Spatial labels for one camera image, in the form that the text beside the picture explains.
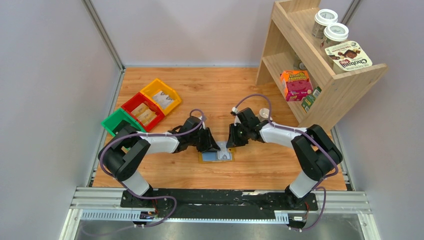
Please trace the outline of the yellow leather card holder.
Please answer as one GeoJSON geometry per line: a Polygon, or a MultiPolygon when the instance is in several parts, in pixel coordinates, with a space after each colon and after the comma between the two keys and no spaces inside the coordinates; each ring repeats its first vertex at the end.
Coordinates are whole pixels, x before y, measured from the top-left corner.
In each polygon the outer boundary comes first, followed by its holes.
{"type": "Polygon", "coordinates": [[[233,162],[235,160],[234,155],[235,155],[236,149],[235,148],[226,148],[226,143],[227,143],[226,141],[217,142],[217,144],[218,144],[218,146],[220,147],[221,150],[227,149],[229,152],[231,152],[232,160],[218,160],[218,156],[217,156],[218,152],[204,152],[204,153],[199,153],[198,162],[200,164],[233,162]]]}

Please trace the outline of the silver grey card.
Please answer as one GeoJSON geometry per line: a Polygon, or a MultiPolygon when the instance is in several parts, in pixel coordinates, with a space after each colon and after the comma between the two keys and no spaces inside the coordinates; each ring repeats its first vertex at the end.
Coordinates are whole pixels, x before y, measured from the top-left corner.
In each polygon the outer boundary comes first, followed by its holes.
{"type": "Polygon", "coordinates": [[[226,160],[231,161],[233,159],[232,153],[229,152],[227,149],[222,149],[221,151],[217,153],[217,159],[220,161],[226,161],[226,160]]]}

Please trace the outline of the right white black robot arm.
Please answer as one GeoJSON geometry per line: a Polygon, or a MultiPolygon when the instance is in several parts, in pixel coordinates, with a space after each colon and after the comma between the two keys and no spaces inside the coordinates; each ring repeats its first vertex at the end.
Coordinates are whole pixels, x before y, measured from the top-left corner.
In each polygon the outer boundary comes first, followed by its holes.
{"type": "Polygon", "coordinates": [[[242,110],[234,107],[231,114],[234,123],[229,125],[227,148],[242,147],[252,140],[294,150],[301,171],[285,189],[292,201],[304,199],[343,160],[341,151],[320,125],[288,127],[260,120],[249,107],[242,110]]]}

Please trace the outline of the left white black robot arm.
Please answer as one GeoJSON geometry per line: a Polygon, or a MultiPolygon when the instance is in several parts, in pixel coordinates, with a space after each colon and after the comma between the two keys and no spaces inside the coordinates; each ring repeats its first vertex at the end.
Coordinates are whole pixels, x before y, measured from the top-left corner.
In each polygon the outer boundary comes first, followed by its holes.
{"type": "Polygon", "coordinates": [[[141,132],[122,121],[117,134],[97,157],[102,169],[108,170],[128,192],[145,198],[151,185],[138,171],[143,158],[156,153],[176,154],[188,147],[195,147],[201,154],[221,149],[202,118],[190,116],[182,125],[164,133],[141,132]]]}

